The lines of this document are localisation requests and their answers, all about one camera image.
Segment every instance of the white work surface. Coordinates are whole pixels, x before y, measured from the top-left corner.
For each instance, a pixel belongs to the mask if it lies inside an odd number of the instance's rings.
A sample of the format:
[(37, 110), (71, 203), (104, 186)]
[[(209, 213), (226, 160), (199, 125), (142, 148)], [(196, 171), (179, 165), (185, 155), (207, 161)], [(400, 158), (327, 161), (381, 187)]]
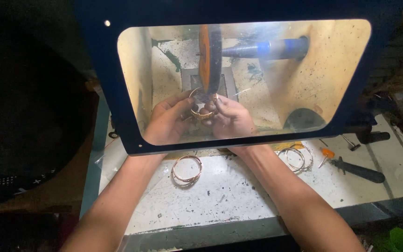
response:
[[(381, 115), (376, 120), (378, 125), (373, 127), (373, 131), (387, 131), (391, 135), (389, 140), (369, 145), (386, 177), (386, 183), (376, 184), (350, 173), (344, 175), (328, 162), (318, 169), (324, 158), (320, 148), (326, 146), (319, 140), (302, 141), (312, 151), (314, 164), (311, 170), (297, 174), (333, 208), (403, 197), (403, 147), (386, 120)], [(403, 142), (403, 135), (398, 134)], [(345, 136), (359, 143), (355, 134)], [(341, 156), (345, 162), (377, 170), (367, 146), (362, 145), (351, 152), (341, 136), (323, 141), (335, 153), (336, 159)], [(308, 151), (300, 151), (306, 162), (309, 162)], [(295, 158), (291, 163), (299, 165), (299, 156), (289, 154), (289, 157)], [(168, 173), (138, 204), (126, 235), (256, 220), (278, 214), (270, 197), (239, 157), (200, 159), (203, 164), (202, 174), (190, 186), (181, 186), (179, 181), (172, 179), (171, 168), (175, 160), (162, 162), (160, 169), (165, 170), (167, 167)], [(181, 176), (193, 175), (198, 172), (198, 166), (195, 161), (185, 159), (178, 163), (176, 172)], [(99, 193), (108, 182), (106, 177), (101, 177)]]

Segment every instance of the plastic bag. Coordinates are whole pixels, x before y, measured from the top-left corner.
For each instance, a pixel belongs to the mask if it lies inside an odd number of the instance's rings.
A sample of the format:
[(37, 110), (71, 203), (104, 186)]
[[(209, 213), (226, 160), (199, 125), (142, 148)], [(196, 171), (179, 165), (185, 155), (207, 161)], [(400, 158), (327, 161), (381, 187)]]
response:
[[(126, 153), (120, 138), (115, 139), (105, 149), (99, 153), (93, 162), (102, 169), (102, 176), (105, 176), (109, 181), (114, 177), (116, 172), (120, 169), (128, 154)], [(162, 178), (169, 172), (170, 163), (167, 161), (162, 162), (155, 170), (142, 198), (144, 198)]]

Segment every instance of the black handle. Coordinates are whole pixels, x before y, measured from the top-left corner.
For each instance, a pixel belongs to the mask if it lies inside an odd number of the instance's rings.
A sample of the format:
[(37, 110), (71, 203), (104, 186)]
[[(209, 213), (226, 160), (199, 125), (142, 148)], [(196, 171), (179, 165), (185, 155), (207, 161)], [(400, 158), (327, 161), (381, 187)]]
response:
[(339, 157), (338, 160), (334, 160), (333, 164), (347, 172), (350, 172), (354, 175), (367, 179), (369, 181), (373, 181), (374, 183), (383, 183), (385, 181), (385, 175), (381, 172), (371, 170), (368, 168), (364, 168), (355, 164), (350, 164), (343, 162), (342, 157)]

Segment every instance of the right hand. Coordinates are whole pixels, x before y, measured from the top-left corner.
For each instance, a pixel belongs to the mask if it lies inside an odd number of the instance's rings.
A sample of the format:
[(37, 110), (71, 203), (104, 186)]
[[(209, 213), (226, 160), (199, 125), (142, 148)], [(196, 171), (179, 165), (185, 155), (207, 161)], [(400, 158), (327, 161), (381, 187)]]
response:
[(205, 107), (200, 109), (200, 114), (207, 114), (215, 110), (218, 111), (218, 114), (203, 120), (201, 123), (212, 128), (216, 138), (225, 139), (257, 135), (257, 128), (250, 116), (250, 112), (240, 103), (218, 95), (216, 103), (214, 104), (213, 101), (206, 103)]

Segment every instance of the hand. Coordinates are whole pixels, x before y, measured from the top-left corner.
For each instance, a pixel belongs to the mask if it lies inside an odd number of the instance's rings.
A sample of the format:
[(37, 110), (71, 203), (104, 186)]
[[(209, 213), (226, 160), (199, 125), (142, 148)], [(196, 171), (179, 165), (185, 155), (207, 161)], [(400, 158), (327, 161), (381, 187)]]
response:
[[(230, 100), (225, 96), (218, 95), (214, 104), (209, 101), (205, 107), (200, 109), (200, 114), (207, 114), (217, 110), (218, 114), (203, 120), (201, 123), (212, 128), (214, 136), (219, 139), (246, 137), (257, 135), (257, 128), (250, 116), (250, 112), (240, 103)], [(229, 148), (232, 152), (237, 147)]]
[(195, 99), (189, 97), (190, 93), (191, 90), (171, 96), (153, 108), (144, 140), (154, 145), (178, 142), (191, 123), (191, 120), (183, 121), (181, 118), (195, 104)]

